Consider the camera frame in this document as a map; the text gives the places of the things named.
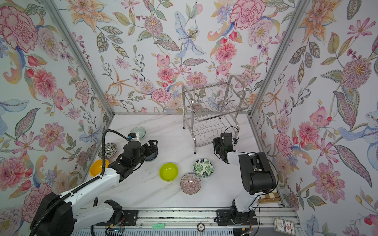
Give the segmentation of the green leaf pattern bowl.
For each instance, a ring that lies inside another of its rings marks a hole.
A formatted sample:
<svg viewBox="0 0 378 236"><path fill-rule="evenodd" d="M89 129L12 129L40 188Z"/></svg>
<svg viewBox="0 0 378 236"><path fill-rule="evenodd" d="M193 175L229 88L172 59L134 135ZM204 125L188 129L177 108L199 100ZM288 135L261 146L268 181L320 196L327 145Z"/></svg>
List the green leaf pattern bowl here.
<svg viewBox="0 0 378 236"><path fill-rule="evenodd" d="M193 170L198 177L207 178L214 173L214 165L208 159L199 159L193 164Z"/></svg>

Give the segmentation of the lime green plastic bowl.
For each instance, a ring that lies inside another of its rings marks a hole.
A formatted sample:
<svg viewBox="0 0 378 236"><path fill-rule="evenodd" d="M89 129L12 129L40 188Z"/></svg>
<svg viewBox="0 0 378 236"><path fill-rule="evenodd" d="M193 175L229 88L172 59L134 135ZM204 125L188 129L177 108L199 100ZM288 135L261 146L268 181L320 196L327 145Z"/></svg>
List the lime green plastic bowl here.
<svg viewBox="0 0 378 236"><path fill-rule="evenodd" d="M174 181L179 174L179 169L174 163L165 163L159 170L160 178L165 182Z"/></svg>

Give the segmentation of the silver wire dish rack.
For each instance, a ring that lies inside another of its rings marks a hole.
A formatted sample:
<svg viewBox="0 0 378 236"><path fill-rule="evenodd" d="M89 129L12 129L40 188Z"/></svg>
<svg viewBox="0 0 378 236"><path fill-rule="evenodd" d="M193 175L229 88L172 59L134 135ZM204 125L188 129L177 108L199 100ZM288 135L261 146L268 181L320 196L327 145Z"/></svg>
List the silver wire dish rack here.
<svg viewBox="0 0 378 236"><path fill-rule="evenodd" d="M183 129L190 132L194 153L224 132L238 139L237 117L248 108L246 93L245 83L235 75L200 88L183 86Z"/></svg>

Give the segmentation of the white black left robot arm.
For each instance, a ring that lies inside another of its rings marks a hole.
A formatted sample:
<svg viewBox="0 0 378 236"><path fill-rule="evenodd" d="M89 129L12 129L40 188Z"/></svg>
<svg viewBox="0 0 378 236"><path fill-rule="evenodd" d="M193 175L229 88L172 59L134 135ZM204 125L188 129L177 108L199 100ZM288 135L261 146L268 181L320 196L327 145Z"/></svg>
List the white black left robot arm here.
<svg viewBox="0 0 378 236"><path fill-rule="evenodd" d="M32 236L70 236L84 228L107 223L116 225L125 220L123 207L114 200L106 200L91 208L84 208L102 192L114 187L141 167L145 159L158 155L158 141L142 145L129 141L124 152L99 175L59 195L46 195L30 226Z"/></svg>

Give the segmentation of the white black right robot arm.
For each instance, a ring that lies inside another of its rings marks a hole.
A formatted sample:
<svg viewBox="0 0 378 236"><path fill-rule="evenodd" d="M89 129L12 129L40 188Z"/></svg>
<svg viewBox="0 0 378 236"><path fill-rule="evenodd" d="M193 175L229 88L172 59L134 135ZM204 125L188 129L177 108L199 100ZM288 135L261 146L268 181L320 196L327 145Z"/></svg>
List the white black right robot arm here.
<svg viewBox="0 0 378 236"><path fill-rule="evenodd" d="M231 133L222 133L213 139L214 153L226 164L239 166L244 191L230 206L232 220L249 217L258 205L259 199L277 187L277 179L272 165L262 152L235 150L237 139Z"/></svg>

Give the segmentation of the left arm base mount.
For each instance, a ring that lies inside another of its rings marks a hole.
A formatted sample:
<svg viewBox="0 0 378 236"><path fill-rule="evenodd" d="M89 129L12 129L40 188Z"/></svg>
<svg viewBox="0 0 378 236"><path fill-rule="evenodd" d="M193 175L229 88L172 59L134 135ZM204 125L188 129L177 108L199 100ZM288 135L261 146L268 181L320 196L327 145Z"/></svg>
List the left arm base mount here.
<svg viewBox="0 0 378 236"><path fill-rule="evenodd" d="M114 213L110 220L97 223L96 226L135 226L138 219L138 210L122 210L122 213Z"/></svg>

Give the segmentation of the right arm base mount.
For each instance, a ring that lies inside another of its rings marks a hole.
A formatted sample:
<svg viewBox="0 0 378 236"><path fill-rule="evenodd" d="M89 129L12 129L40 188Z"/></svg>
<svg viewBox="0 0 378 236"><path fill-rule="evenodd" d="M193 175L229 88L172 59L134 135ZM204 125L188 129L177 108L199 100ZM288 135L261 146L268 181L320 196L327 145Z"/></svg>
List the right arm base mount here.
<svg viewBox="0 0 378 236"><path fill-rule="evenodd" d="M258 219L254 211L240 213L231 209L216 210L214 222L218 226L257 226Z"/></svg>

